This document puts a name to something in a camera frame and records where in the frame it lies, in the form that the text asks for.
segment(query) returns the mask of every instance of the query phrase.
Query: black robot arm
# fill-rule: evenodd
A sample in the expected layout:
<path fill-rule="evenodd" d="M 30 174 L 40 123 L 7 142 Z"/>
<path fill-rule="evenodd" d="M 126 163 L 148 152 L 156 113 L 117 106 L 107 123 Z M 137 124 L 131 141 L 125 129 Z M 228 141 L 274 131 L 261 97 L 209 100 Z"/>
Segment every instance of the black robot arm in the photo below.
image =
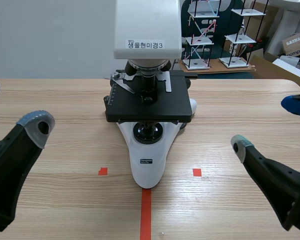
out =
<path fill-rule="evenodd" d="M 282 227 L 300 230 L 300 172 L 264 157 L 243 136 L 234 136 L 231 145 L 246 171 L 261 189 Z"/>
<path fill-rule="evenodd" d="M 0 141 L 0 232 L 15 219 L 21 188 L 54 126 L 48 112 L 31 112 Z"/>

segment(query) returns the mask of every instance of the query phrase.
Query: blue glove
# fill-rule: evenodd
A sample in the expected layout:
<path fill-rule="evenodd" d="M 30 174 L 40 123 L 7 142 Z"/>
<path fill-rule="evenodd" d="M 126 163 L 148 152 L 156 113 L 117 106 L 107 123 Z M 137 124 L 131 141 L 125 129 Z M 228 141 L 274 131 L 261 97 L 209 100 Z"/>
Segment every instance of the blue glove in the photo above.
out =
<path fill-rule="evenodd" d="M 285 97 L 281 102 L 281 106 L 289 113 L 300 116 L 300 95 Z"/>

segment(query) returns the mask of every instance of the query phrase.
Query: red tape line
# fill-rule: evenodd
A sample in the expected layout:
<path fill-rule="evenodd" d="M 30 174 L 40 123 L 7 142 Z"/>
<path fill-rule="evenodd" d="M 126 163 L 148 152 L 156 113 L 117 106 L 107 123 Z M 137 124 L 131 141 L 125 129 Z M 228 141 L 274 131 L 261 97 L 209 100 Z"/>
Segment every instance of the red tape line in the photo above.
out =
<path fill-rule="evenodd" d="M 140 240 L 151 240 L 151 189 L 142 189 Z"/>

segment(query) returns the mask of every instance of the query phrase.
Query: white wall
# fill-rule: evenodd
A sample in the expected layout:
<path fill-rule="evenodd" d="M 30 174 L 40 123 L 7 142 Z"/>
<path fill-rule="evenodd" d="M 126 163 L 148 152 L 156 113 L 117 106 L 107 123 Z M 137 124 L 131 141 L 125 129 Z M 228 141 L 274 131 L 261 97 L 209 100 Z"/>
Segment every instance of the white wall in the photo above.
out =
<path fill-rule="evenodd" d="M 0 78 L 103 78 L 113 58 L 115 0 L 0 0 Z"/>

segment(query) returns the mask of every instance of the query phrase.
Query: red tape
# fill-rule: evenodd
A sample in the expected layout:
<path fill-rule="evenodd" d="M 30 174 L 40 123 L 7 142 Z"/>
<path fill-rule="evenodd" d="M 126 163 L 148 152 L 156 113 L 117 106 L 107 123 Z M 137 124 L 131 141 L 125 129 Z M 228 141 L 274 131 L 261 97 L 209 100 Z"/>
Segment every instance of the red tape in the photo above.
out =
<path fill-rule="evenodd" d="M 108 168 L 107 167 L 102 167 L 99 172 L 98 172 L 98 175 L 101 176 L 101 175 L 107 175 L 108 174 Z"/>
<path fill-rule="evenodd" d="M 142 189 L 140 240 L 151 240 L 151 189 Z"/>
<path fill-rule="evenodd" d="M 193 168 L 193 176 L 194 177 L 202 177 L 201 169 L 200 168 Z"/>

